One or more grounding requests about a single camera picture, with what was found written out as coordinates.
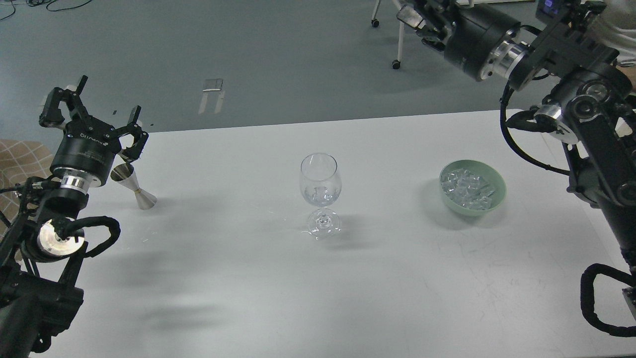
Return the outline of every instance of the clear glass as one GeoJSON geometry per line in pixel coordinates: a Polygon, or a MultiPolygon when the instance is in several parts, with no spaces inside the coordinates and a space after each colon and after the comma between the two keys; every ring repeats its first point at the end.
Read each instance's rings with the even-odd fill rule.
{"type": "Polygon", "coordinates": [[[320,207],[307,219],[307,230],[316,239],[340,231],[340,217],[327,205],[338,199],[341,190],[336,159],[325,153],[313,153],[303,159],[300,164],[300,192],[306,202],[320,207]]]}

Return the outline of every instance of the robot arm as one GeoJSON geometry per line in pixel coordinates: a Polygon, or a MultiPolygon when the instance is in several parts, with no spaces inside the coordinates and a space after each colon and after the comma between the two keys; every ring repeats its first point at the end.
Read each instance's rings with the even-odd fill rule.
{"type": "MultiPolygon", "coordinates": [[[[502,97],[502,131],[509,144],[509,127],[549,132],[563,142],[569,171],[542,168],[569,175],[568,192],[603,211],[631,272],[590,266],[581,279],[583,315],[609,334],[636,336],[636,327],[607,325],[593,312],[593,280],[603,274],[630,286],[623,292],[636,317],[636,134],[619,137],[615,130],[623,119],[636,133],[636,115],[625,100],[632,83],[613,66],[618,51],[586,35],[604,8],[599,1],[540,0],[536,16],[546,24],[542,31],[489,5],[461,6],[450,0],[416,0],[413,6],[404,5],[397,17],[425,45],[476,81],[494,74],[508,80],[502,97]],[[516,42],[524,29],[536,36],[529,45],[516,42]],[[505,118],[510,95],[544,69],[561,78],[560,83],[539,106],[505,118]],[[579,144],[587,157],[581,158],[579,144]]],[[[525,154],[522,157],[537,164],[525,154]]]]}
{"type": "Polygon", "coordinates": [[[78,218],[88,203],[90,187],[106,183],[115,155],[132,162],[148,139],[137,124],[141,108],[133,108],[128,124],[116,129],[91,115],[80,99],[86,80],[76,90],[55,87],[49,94],[39,123],[64,132],[51,164],[53,175],[32,177],[15,188],[20,198],[17,218],[0,241],[0,357],[27,357],[44,352],[52,336],[69,328],[83,302],[75,287],[83,259],[109,248],[120,235],[110,217],[78,218]],[[65,103],[70,120],[59,109],[65,103]],[[119,138],[131,134],[134,142],[123,149],[119,138]],[[110,237],[87,250],[84,227],[105,226],[110,237]],[[21,270],[22,256],[27,272],[21,270]],[[57,282],[41,278],[37,262],[68,259],[57,282]]]}

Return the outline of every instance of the glass stem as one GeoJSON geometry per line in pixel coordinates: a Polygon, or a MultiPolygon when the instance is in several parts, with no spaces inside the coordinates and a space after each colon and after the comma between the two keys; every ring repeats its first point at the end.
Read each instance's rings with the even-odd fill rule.
{"type": "Polygon", "coordinates": [[[327,214],[322,214],[317,220],[317,226],[321,229],[331,226],[331,218],[327,214]]]}

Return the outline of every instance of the jigger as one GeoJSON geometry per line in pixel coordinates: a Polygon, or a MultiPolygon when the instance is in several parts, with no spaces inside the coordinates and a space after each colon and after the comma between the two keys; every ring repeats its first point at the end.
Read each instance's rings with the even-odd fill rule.
{"type": "Polygon", "coordinates": [[[124,163],[113,168],[111,171],[111,179],[135,193],[137,205],[139,205],[141,210],[150,209],[157,202],[156,196],[139,187],[135,168],[131,164],[124,163]]]}

